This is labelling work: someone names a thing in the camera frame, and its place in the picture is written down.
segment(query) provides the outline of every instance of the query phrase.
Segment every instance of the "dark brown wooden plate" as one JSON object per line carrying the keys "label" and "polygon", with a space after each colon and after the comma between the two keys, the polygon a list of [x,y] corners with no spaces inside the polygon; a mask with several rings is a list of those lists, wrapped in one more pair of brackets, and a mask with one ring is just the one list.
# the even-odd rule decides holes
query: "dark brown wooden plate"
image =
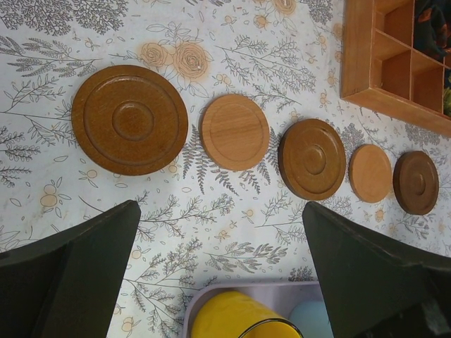
{"label": "dark brown wooden plate", "polygon": [[283,135],[279,167],[294,194],[313,201],[327,199],[345,176],[345,148],[330,125],[321,120],[303,120]]}
{"label": "dark brown wooden plate", "polygon": [[400,157],[393,173],[395,196],[412,215],[431,212],[438,198],[438,174],[431,158],[422,151]]}
{"label": "dark brown wooden plate", "polygon": [[350,182],[352,190],[362,201],[382,201],[392,185],[392,167],[384,151],[373,144],[359,147],[352,154]]}
{"label": "dark brown wooden plate", "polygon": [[143,67],[116,65],[82,84],[72,109],[75,136],[98,165],[123,175],[144,175],[180,152],[188,116],[177,90]]}
{"label": "dark brown wooden plate", "polygon": [[206,153],[221,167],[247,170],[265,155],[269,126],[263,111],[252,100],[229,94],[207,108],[201,137]]}

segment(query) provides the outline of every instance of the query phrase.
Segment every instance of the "yellow container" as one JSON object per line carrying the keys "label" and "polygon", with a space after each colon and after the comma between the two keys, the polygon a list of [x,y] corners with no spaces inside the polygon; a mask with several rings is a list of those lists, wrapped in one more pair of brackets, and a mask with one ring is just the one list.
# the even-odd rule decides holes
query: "yellow container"
{"label": "yellow container", "polygon": [[288,320],[237,291],[208,300],[198,312],[191,338],[302,338]]}

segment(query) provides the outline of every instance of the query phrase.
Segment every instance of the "yellow cup rim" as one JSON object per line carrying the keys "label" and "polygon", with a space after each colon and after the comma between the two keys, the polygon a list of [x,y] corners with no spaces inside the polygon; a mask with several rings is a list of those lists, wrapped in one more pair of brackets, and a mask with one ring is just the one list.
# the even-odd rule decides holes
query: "yellow cup rim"
{"label": "yellow cup rim", "polygon": [[244,336],[246,334],[248,334],[249,332],[251,332],[255,327],[265,324],[265,323],[270,323],[270,322],[280,322],[280,323],[286,324],[296,331],[296,333],[299,335],[299,338],[303,338],[301,331],[296,327],[296,325],[294,325],[289,320],[286,320],[283,318],[267,318],[267,319],[260,320],[259,322],[248,327],[238,338],[244,338]]}

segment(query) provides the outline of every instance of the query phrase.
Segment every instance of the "floral tablecloth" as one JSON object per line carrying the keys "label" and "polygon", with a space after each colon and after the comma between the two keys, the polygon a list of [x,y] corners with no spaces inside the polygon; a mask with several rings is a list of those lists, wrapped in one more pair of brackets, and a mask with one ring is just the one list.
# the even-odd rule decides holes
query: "floral tablecloth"
{"label": "floral tablecloth", "polygon": [[[302,226],[306,201],[284,185],[277,148],[305,118],[330,123],[349,160],[376,144],[392,166],[423,150],[440,175],[426,217],[406,214],[391,192],[378,204],[347,177],[322,204],[405,243],[451,255],[451,142],[339,98],[343,0],[3,0],[0,2],[0,251],[67,229],[126,199],[142,219],[110,338],[176,337],[192,296],[228,280],[311,280]],[[148,67],[179,90],[190,131],[157,173],[124,177],[94,164],[70,123],[73,97],[110,65]],[[257,102],[271,128],[268,152],[244,172],[218,167],[199,140],[215,98]]]}

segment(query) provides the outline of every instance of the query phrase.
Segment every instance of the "wooden organizer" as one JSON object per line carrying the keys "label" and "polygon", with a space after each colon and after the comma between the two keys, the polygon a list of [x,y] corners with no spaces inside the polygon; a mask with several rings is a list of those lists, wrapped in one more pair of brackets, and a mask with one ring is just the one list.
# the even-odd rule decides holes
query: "wooden organizer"
{"label": "wooden organizer", "polygon": [[451,137],[444,64],[413,48],[415,0],[346,0],[341,96]]}

